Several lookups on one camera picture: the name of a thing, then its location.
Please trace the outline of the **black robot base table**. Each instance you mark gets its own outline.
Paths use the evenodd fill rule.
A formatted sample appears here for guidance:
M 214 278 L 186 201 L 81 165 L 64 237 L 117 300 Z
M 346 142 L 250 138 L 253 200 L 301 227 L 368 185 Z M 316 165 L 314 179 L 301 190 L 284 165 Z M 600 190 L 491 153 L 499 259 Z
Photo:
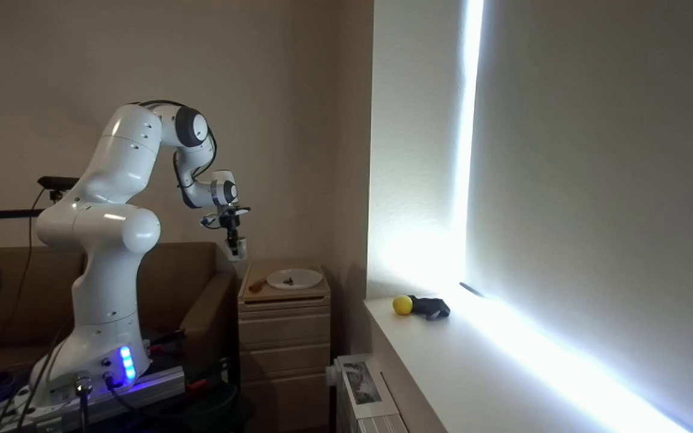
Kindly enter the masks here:
M 238 391 L 207 372 L 190 375 L 172 351 L 149 363 L 132 345 L 113 345 L 87 365 L 58 372 L 64 345 L 34 363 L 29 379 L 0 398 L 0 433 L 71 433 L 121 415 L 155 422 L 220 421 Z

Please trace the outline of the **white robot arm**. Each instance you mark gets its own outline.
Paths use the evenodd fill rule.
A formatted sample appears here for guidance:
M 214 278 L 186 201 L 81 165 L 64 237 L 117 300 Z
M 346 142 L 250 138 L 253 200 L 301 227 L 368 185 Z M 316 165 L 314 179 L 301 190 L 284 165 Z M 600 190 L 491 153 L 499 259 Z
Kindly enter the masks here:
M 161 149 L 174 152 L 183 201 L 192 208 L 213 206 L 203 223 L 227 230 L 231 258 L 245 252 L 238 234 L 245 206 L 233 172 L 214 170 L 203 179 L 217 158 L 207 118 L 179 100 L 121 105 L 81 179 L 37 218 L 42 243 L 87 255 L 73 283 L 73 331 L 31 375 L 42 398 L 69 391 L 81 375 L 93 384 L 136 384 L 153 365 L 138 317 L 138 270 L 159 243 L 161 223 L 132 197 L 149 185 Z

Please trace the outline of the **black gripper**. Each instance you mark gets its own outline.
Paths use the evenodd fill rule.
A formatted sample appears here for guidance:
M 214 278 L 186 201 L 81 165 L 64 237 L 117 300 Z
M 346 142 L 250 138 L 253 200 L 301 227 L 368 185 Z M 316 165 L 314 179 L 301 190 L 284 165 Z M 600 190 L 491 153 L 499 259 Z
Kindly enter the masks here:
M 245 258 L 245 236 L 241 236 L 241 218 L 245 214 L 245 203 L 220 203 L 213 214 L 203 217 L 205 227 L 227 234 L 227 248 L 238 259 Z

